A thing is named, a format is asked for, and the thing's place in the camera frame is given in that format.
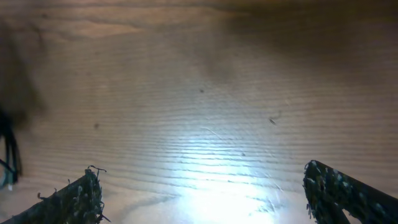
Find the black cable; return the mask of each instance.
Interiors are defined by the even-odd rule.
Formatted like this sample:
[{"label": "black cable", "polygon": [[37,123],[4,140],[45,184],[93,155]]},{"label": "black cable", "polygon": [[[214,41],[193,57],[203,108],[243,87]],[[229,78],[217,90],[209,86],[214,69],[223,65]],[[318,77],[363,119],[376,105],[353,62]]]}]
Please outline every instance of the black cable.
[{"label": "black cable", "polygon": [[2,110],[0,110],[0,140],[1,138],[4,138],[5,142],[6,161],[0,159],[0,164],[5,168],[0,189],[8,184],[15,184],[18,181],[18,175],[21,174],[18,146],[12,131],[11,119]]}]

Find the wooden table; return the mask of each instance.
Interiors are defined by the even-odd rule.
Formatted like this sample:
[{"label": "wooden table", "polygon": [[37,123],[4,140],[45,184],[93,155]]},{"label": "wooden table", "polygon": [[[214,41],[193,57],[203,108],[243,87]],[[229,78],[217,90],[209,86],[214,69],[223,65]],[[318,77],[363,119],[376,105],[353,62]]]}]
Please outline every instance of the wooden table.
[{"label": "wooden table", "polygon": [[394,6],[240,2],[0,1],[40,102],[0,220],[91,164],[113,223],[313,223],[311,159],[398,197]]}]

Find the brown wood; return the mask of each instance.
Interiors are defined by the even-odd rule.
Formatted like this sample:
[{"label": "brown wood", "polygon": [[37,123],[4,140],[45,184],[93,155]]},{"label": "brown wood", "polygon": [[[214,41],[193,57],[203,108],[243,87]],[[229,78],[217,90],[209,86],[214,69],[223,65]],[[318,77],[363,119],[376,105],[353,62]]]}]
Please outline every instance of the brown wood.
[{"label": "brown wood", "polygon": [[114,223],[313,223],[310,159],[398,197],[394,6],[0,6],[42,102],[0,220],[90,164]]}]

